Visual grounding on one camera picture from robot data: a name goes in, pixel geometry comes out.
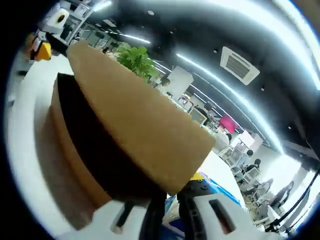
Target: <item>ceiling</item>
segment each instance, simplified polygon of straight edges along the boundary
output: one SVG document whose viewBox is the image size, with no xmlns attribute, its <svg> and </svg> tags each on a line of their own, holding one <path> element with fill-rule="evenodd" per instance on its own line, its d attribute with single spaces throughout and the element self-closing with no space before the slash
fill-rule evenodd
<svg viewBox="0 0 320 240">
<path fill-rule="evenodd" d="M 259 133 L 275 151 L 281 152 L 279 144 L 287 151 L 283 141 L 309 148 L 306 140 L 319 130 L 316 123 L 320 120 L 320 90 L 314 80 L 319 81 L 320 73 L 315 59 L 295 25 L 272 2 L 229 2 L 113 0 L 110 7 L 95 12 L 88 21 L 100 24 L 102 31 L 120 30 L 150 41 L 145 44 L 111 34 L 130 45 L 147 47 L 149 56 L 168 69 L 180 66 L 191 72 L 196 88 L 190 86 L 188 92 L 204 100 L 208 96 L 244 129 Z M 245 2 L 269 15 L 259 11 L 244 14 L 242 10 L 248 9 Z M 104 19 L 116 27 L 110 27 Z M 249 85 L 220 67 L 223 46 L 259 69 L 260 74 Z"/>
</svg>

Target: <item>person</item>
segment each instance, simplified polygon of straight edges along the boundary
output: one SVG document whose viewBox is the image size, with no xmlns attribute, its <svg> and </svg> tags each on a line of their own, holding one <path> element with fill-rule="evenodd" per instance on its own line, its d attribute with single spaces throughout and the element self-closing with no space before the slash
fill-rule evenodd
<svg viewBox="0 0 320 240">
<path fill-rule="evenodd" d="M 102 52 L 103 52 L 104 54 L 106 54 L 106 52 L 108 52 L 108 50 L 109 50 L 109 47 L 106 47 L 106 48 L 104 48 L 104 49 L 102 50 Z"/>
<path fill-rule="evenodd" d="M 215 145 L 212 149 L 216 154 L 220 154 L 224 152 L 230 144 L 232 140 L 232 135 L 230 133 L 224 134 L 222 132 L 218 132 L 214 135 Z"/>
<path fill-rule="evenodd" d="M 155 89 L 158 89 L 161 93 L 164 91 L 164 88 L 168 86 L 171 83 L 171 81 L 168 78 L 161 79 L 161 82 L 154 87 Z"/>
<path fill-rule="evenodd" d="M 204 109 L 206 109 L 207 111 L 211 111 L 212 110 L 212 104 L 210 102 L 206 102 L 203 106 Z"/>
<path fill-rule="evenodd" d="M 253 168 L 257 168 L 258 170 L 260 170 L 260 164 L 261 164 L 261 160 L 259 158 L 257 158 L 256 160 L 254 160 L 254 164 L 245 166 L 243 171 L 246 173 L 246 172 L 249 172 Z"/>
<path fill-rule="evenodd" d="M 252 157 L 253 154 L 254 154 L 254 151 L 249 149 L 248 151 L 246 151 L 246 153 L 243 153 L 241 155 L 236 165 L 239 167 L 242 167 L 246 162 L 249 161 L 249 159 Z"/>
<path fill-rule="evenodd" d="M 280 208 L 289 198 L 291 189 L 294 187 L 294 181 L 291 181 L 289 185 L 282 188 L 277 195 L 275 195 L 273 201 L 270 203 L 270 207 L 274 210 Z"/>
</svg>

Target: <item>office chair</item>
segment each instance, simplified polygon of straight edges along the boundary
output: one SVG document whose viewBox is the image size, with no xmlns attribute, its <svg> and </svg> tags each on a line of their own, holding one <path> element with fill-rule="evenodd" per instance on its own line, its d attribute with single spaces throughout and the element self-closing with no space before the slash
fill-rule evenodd
<svg viewBox="0 0 320 240">
<path fill-rule="evenodd" d="M 240 159 L 241 156 L 242 156 L 242 152 L 240 151 L 240 149 L 235 148 L 233 152 L 230 154 L 230 156 L 225 158 L 224 161 L 226 162 L 226 164 L 228 164 L 232 168 L 233 166 L 237 165 L 238 160 Z"/>
<path fill-rule="evenodd" d="M 243 175 L 243 178 L 242 180 L 249 184 L 252 179 L 254 179 L 256 176 L 258 176 L 260 173 L 260 171 L 256 168 L 256 167 L 253 167 L 251 170 L 247 171 L 244 175 Z"/>
</svg>

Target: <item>green plant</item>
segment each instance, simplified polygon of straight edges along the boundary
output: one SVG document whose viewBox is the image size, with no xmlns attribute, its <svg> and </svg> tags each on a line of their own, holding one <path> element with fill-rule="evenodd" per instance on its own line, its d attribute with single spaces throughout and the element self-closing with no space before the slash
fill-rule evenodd
<svg viewBox="0 0 320 240">
<path fill-rule="evenodd" d="M 148 59 L 147 49 L 143 46 L 130 47 L 123 45 L 117 49 L 119 53 L 117 61 L 134 72 L 137 76 L 148 82 L 150 77 L 156 77 L 158 72 L 152 66 L 152 61 Z"/>
</svg>

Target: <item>cork board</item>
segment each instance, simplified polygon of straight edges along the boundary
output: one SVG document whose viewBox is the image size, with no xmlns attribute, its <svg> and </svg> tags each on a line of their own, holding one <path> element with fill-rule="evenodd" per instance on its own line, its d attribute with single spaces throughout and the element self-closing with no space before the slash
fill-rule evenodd
<svg viewBox="0 0 320 240">
<path fill-rule="evenodd" d="M 85 41 L 70 46 L 67 57 L 84 97 L 114 141 L 164 191 L 179 192 L 215 139 L 156 89 Z"/>
</svg>

